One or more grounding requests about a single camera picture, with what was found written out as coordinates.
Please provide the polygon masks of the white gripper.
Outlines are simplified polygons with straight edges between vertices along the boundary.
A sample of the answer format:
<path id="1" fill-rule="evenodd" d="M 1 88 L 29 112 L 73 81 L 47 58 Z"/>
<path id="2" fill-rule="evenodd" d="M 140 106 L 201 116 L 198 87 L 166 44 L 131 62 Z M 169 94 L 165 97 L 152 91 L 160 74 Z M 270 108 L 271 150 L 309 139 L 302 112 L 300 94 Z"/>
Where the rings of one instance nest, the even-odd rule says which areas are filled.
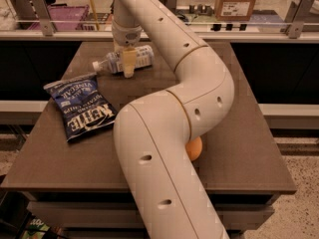
<path id="1" fill-rule="evenodd" d="M 121 46 L 134 46 L 141 38 L 142 29 L 141 25 L 135 21 L 120 22 L 114 20 L 112 23 L 114 52 L 120 52 Z M 134 47 L 123 48 L 123 72 L 126 78 L 131 78 L 134 75 L 136 61 L 137 50 Z"/>

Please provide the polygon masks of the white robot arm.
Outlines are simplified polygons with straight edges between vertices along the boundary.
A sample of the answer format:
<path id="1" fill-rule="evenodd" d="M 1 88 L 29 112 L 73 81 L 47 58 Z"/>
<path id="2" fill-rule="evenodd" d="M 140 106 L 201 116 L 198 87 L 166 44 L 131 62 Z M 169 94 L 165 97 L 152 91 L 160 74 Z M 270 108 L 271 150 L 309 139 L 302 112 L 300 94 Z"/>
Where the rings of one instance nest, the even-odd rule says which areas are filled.
<path id="1" fill-rule="evenodd" d="M 229 239 L 188 157 L 186 144 L 213 129 L 234 100 L 219 56 L 159 0 L 115 0 L 116 20 L 136 20 L 178 83 L 118 113 L 120 165 L 151 239 Z"/>

